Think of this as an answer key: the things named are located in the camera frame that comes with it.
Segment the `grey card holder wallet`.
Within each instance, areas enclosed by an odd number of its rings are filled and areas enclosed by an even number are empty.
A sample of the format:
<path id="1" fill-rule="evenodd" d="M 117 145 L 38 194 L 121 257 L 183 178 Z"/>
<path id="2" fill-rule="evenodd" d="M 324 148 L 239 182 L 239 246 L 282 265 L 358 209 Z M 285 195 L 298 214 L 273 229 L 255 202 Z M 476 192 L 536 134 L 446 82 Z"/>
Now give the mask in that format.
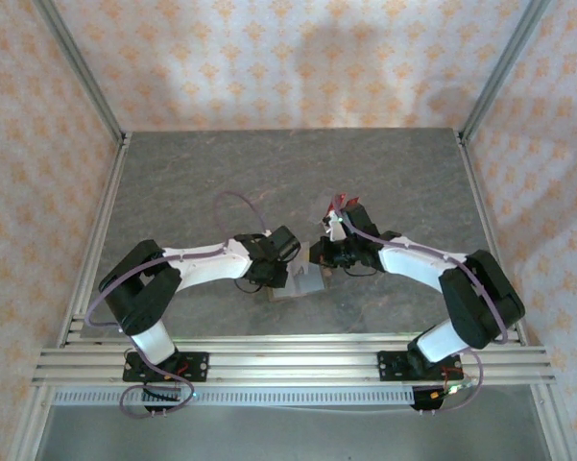
<path id="1" fill-rule="evenodd" d="M 288 278 L 285 286 L 268 290 L 271 302 L 299 298 L 325 290 L 325 281 L 318 265 L 292 261 L 287 269 Z"/>

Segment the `red credit card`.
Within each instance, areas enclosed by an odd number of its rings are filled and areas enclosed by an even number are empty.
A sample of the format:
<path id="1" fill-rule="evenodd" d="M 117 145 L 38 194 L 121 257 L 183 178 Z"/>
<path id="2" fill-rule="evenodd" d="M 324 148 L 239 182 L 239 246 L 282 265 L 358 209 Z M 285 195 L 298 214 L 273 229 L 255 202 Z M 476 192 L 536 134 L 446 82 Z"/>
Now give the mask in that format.
<path id="1" fill-rule="evenodd" d="M 328 210 L 334 210 L 339 213 L 342 209 L 359 204 L 359 198 L 348 198 L 346 193 L 340 193 L 333 196 Z"/>

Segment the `grey metal sheet panel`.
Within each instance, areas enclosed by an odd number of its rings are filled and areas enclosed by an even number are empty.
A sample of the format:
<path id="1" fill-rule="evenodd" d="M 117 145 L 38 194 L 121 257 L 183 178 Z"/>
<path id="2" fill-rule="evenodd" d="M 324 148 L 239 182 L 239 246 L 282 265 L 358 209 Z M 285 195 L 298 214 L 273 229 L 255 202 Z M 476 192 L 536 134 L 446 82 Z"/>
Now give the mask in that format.
<path id="1" fill-rule="evenodd" d="M 526 412 L 496 404 L 419 416 L 190 407 L 134 421 L 111 407 L 57 407 L 36 461 L 550 461 Z"/>

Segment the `aluminium front rail beam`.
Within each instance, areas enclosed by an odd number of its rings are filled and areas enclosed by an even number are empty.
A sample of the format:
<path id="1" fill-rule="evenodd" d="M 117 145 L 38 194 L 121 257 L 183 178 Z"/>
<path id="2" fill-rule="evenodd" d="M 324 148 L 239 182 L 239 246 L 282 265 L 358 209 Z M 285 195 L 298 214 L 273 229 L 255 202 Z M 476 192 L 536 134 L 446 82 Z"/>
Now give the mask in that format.
<path id="1" fill-rule="evenodd" d="M 219 386 L 373 386 L 379 381 L 376 356 L 404 351 L 407 335 L 321 334 L 212 337 L 179 341 L 186 352 L 206 352 L 207 384 Z M 35 384 L 118 385 L 127 344 L 117 338 L 95 342 L 76 338 L 62 348 L 41 351 Z M 489 385 L 547 384 L 555 373 L 543 346 L 524 346 L 515 336 L 461 358 L 468 376 L 484 369 Z"/>

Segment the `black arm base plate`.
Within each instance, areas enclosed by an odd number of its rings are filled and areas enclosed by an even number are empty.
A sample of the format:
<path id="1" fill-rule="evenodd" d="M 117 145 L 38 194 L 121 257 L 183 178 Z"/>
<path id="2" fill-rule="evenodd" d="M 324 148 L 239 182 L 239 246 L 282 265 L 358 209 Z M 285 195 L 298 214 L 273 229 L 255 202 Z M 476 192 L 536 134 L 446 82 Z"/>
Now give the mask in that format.
<path id="1" fill-rule="evenodd" d="M 380 351 L 376 359 L 381 381 L 452 381 L 465 377 L 462 367 L 456 366 L 456 359 L 451 356 L 431 363 L 419 352 Z"/>
<path id="2" fill-rule="evenodd" d="M 124 382 L 160 383 L 173 379 L 151 369 L 138 352 L 127 352 L 122 379 Z M 185 378 L 191 382 L 206 382 L 209 368 L 208 352 L 174 352 L 156 365 L 161 371 Z"/>

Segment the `aluminium table side rail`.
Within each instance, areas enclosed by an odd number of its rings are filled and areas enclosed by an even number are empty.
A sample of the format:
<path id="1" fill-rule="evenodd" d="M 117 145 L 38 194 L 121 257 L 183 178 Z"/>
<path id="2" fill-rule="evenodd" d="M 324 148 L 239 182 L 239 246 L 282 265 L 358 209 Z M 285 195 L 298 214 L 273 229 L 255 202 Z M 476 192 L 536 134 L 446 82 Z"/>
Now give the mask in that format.
<path id="1" fill-rule="evenodd" d="M 484 195 L 483 195 L 482 189 L 480 187 L 476 171 L 474 169 L 474 163 L 469 156 L 469 151 L 468 151 L 467 145 L 462 140 L 460 133 L 457 130 L 454 130 L 453 133 L 455 136 L 455 141 L 457 143 L 457 147 L 459 149 L 460 157 L 462 159 L 462 162 L 463 162 L 465 170 L 466 170 L 467 178 L 469 181 L 469 186 L 470 186 L 471 193 L 472 193 L 474 201 L 475 201 L 475 205 L 476 205 L 476 208 L 478 211 L 478 215 L 479 215 L 479 219 L 481 222 L 483 232 L 485 234 L 488 248 L 491 251 L 493 257 L 499 263 L 500 267 L 506 273 L 506 276 L 509 277 L 510 273 L 508 272 L 507 269 L 504 268 L 503 259 L 499 253 L 499 247 L 495 241 L 495 233 L 494 233 L 494 229 L 492 226 L 492 221 L 490 219 L 487 205 L 485 204 L 485 200 L 484 200 Z"/>
<path id="2" fill-rule="evenodd" d="M 84 257 L 77 275 L 75 287 L 61 322 L 60 333 L 57 340 L 57 347 L 60 349 L 66 345 L 68 333 L 73 321 L 78 320 L 87 312 L 90 298 L 94 292 L 94 280 L 131 141 L 132 132 L 126 132 L 123 140 L 118 145 L 116 157 L 109 169 L 92 230 L 85 247 Z"/>

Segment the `aluminium upright frame post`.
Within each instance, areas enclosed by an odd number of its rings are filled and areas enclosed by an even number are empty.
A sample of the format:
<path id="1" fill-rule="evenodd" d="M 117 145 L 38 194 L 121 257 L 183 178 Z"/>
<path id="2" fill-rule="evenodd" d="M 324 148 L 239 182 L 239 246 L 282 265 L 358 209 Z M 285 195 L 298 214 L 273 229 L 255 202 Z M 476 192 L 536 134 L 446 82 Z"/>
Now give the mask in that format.
<path id="1" fill-rule="evenodd" d="M 84 58 L 83 52 L 62 18 L 54 0 L 32 0 L 32 2 L 56 40 L 62 54 L 78 78 L 101 121 L 111 137 L 118 145 L 121 145 L 126 135 L 121 130 L 116 116 L 110 108 L 102 89 L 98 85 Z"/>
<path id="2" fill-rule="evenodd" d="M 462 145 L 468 146 L 474 138 L 550 3 L 551 0 L 529 0 L 526 9 L 493 67 L 492 73 L 476 99 L 463 128 L 458 132 L 458 138 Z"/>

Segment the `aluminium frame leg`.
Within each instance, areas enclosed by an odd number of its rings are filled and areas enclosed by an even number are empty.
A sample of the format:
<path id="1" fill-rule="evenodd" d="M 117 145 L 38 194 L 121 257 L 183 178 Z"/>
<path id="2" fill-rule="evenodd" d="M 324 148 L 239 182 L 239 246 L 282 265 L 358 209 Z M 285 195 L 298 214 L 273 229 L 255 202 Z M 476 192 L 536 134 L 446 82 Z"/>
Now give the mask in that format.
<path id="1" fill-rule="evenodd" d="M 27 398 L 7 461 L 35 461 L 54 400 L 52 386 L 35 386 Z"/>
<path id="2" fill-rule="evenodd" d="M 572 461 L 574 449 L 568 439 L 562 406 L 554 384 L 531 384 L 543 439 L 551 461 Z"/>

